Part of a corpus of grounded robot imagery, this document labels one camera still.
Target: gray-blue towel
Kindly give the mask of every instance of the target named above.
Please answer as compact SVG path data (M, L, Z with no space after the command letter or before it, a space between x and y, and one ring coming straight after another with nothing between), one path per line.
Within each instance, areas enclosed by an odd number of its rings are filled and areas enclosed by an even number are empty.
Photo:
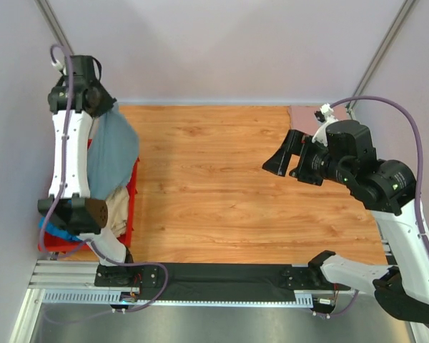
M126 186L138 157L139 139L119 112L118 103L99 119L87 151L87 179L91 198L105 200L119 186Z

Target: red basket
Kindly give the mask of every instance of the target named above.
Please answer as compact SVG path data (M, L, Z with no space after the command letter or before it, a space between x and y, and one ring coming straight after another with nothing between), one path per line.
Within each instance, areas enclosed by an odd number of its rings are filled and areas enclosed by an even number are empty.
M127 191L129 192L129 215L127 217L127 226L126 233L119 236L118 240L125 245L126 247L130 247L130 243L132 241L132 231L133 231L133 222L134 222L134 205L135 205L135 194L137 190L135 186L137 185L137 165L139 159L135 161L134 168L132 170L132 176L130 177L130 181L127 184ZM44 233L44 245L46 250L49 252L70 252L74 248L79 245L80 242L69 242L65 239L58 238L53 236L52 234ZM81 250L90 250L89 246L84 245Z

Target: white wall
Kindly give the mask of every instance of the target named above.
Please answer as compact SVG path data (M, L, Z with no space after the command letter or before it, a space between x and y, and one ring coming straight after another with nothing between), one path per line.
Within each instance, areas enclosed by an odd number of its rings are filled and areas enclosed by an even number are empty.
M429 0L418 2L365 93L402 104L420 128L425 160L423 206L429 226ZM379 156L399 159L416 172L413 134L400 112L365 101L355 115L371 128Z
M35 265L36 201L52 173L51 43L33 0L0 1L0 343L9 339Z
M119 100L320 103L354 92L403 0L51 0Z

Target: beige cloth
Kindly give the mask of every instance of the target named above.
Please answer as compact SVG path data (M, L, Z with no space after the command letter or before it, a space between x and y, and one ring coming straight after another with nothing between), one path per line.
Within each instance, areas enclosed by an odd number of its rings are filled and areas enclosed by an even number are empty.
M108 207L107 227L116 237L125 234L129 214L129 192L125 187L116 188L106 199Z

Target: wood grain surface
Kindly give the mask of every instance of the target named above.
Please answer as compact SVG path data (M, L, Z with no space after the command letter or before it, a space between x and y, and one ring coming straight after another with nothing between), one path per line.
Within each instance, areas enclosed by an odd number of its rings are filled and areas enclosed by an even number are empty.
M344 186L261 169L288 130L286 107L121 110L140 136L135 261L301 264L329 249L385 264L373 218Z

